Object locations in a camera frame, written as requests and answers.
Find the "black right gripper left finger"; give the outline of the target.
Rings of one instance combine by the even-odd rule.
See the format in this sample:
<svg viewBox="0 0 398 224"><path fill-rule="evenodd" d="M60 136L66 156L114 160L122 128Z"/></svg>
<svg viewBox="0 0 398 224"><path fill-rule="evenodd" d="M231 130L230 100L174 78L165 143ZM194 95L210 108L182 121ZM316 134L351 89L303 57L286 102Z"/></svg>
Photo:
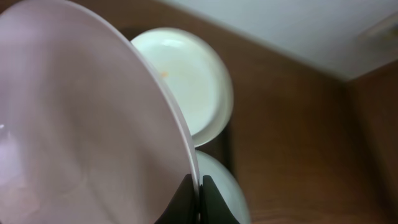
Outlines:
<svg viewBox="0 0 398 224"><path fill-rule="evenodd" d="M196 221L196 216L193 180L192 176L187 174L155 224L193 224Z"/></svg>

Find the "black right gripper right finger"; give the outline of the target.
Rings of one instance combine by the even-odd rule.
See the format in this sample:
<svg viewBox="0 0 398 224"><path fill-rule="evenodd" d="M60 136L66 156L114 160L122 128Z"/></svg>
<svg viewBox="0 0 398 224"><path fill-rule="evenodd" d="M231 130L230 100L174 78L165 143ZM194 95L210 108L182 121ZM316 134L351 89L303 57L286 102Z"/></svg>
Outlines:
<svg viewBox="0 0 398 224"><path fill-rule="evenodd" d="M239 224L229 210L210 175L204 175L200 187L201 224Z"/></svg>

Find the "light blue plate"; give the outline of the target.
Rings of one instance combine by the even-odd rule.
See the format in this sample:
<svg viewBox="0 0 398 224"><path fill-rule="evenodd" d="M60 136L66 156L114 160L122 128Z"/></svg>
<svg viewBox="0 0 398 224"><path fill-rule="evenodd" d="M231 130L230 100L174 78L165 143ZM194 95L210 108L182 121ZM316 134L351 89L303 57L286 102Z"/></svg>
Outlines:
<svg viewBox="0 0 398 224"><path fill-rule="evenodd" d="M241 224L251 224L248 205L243 191L229 170L214 157L196 150L200 181L209 175L217 186L223 200L226 202L230 212Z"/></svg>

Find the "pink plate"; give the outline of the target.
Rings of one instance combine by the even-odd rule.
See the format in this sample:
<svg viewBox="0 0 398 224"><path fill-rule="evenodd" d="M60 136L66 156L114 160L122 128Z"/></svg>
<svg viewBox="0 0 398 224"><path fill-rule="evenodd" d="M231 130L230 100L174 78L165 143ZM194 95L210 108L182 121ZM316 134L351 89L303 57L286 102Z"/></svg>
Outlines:
<svg viewBox="0 0 398 224"><path fill-rule="evenodd" d="M154 223L184 178L190 132L154 67L71 1L1 14L2 223Z"/></svg>

